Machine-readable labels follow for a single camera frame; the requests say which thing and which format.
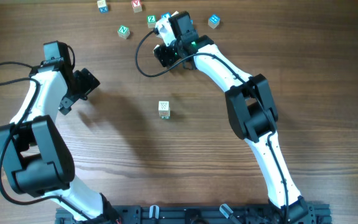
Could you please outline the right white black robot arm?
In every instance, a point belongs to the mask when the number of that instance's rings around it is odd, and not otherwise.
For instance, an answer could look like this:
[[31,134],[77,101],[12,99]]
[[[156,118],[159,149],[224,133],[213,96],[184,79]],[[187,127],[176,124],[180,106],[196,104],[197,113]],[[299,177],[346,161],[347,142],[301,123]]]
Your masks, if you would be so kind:
[[162,17],[154,32],[163,39],[163,44],[154,48],[163,67],[190,62],[224,92],[229,124],[252,149],[267,184],[270,203],[287,220],[303,213],[303,197],[291,179],[278,142],[278,111],[267,79],[237,68],[213,40],[198,35],[186,11]]

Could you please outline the green N wooden block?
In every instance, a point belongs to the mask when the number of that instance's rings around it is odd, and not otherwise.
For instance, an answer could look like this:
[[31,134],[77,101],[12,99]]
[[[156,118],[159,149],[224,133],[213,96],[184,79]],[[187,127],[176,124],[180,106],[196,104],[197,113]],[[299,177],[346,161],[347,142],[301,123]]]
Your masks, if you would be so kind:
[[124,25],[120,25],[120,27],[117,30],[118,36],[123,38],[123,39],[127,39],[131,32],[130,29]]

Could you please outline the green W wooden block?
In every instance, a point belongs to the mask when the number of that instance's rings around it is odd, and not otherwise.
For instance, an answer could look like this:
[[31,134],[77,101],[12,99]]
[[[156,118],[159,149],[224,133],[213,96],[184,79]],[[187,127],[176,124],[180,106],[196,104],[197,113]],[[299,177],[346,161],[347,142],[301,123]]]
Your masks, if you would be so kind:
[[158,112],[160,113],[166,113],[170,112],[170,104],[168,101],[159,101],[158,102]]

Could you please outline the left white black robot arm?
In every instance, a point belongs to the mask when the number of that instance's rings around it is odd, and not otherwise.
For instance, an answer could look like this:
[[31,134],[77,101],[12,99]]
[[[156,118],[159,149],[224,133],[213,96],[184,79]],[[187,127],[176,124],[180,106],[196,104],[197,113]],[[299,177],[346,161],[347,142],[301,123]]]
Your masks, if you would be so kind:
[[58,113],[100,82],[87,70],[75,70],[75,54],[66,43],[44,44],[45,59],[30,68],[25,100],[9,124],[0,126],[0,193],[16,205],[52,200],[65,209],[57,223],[120,223],[106,197],[75,174],[72,155],[55,125]]

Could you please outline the red 6 wooden block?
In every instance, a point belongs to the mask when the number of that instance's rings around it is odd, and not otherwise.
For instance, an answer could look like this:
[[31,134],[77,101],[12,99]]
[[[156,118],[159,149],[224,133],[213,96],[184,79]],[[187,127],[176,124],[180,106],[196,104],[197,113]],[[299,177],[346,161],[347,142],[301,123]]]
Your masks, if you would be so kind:
[[160,113],[159,116],[169,116],[170,117],[170,112],[166,112],[166,113]]

